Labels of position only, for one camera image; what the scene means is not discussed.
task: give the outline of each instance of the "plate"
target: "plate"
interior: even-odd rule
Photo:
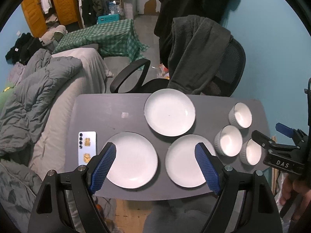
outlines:
[[[187,132],[195,120],[195,108],[184,93],[175,89],[161,89],[147,99],[144,114],[148,125],[168,137]]]
[[[180,137],[169,147],[165,168],[168,176],[177,185],[191,188],[206,182],[194,155],[195,146],[201,142],[216,156],[213,145],[206,138],[195,134]]]
[[[123,188],[139,188],[155,175],[158,156],[153,145],[143,136],[133,132],[122,132],[107,142],[116,145],[117,155],[107,178]]]

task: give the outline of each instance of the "human hand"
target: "human hand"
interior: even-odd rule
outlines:
[[[280,198],[280,204],[282,206],[290,198],[290,195],[291,195],[290,192],[292,190],[295,190],[297,193],[301,194],[302,196],[302,202],[300,204],[300,207],[296,208],[295,213],[293,214],[293,217],[292,217],[293,220],[299,220],[299,218],[302,216],[307,206],[309,205],[309,202],[311,200],[311,190],[310,188],[307,187],[307,184],[305,181],[294,180],[294,182],[292,183],[289,180],[288,175],[287,175],[283,182],[282,196]]]

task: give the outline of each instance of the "teal box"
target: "teal box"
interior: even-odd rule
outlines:
[[[119,14],[101,16],[101,17],[98,17],[98,24],[109,23],[109,22],[114,22],[118,20],[119,20]]]

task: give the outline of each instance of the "smartphone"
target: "smartphone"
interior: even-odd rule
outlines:
[[[96,132],[80,131],[77,144],[79,166],[87,165],[91,158],[96,155]]]

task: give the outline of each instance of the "orange wooden door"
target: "orange wooden door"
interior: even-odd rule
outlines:
[[[40,0],[23,0],[21,7],[32,35],[34,37],[42,37],[48,28],[45,23]]]
[[[68,25],[78,21],[74,0],[53,0],[60,24]]]

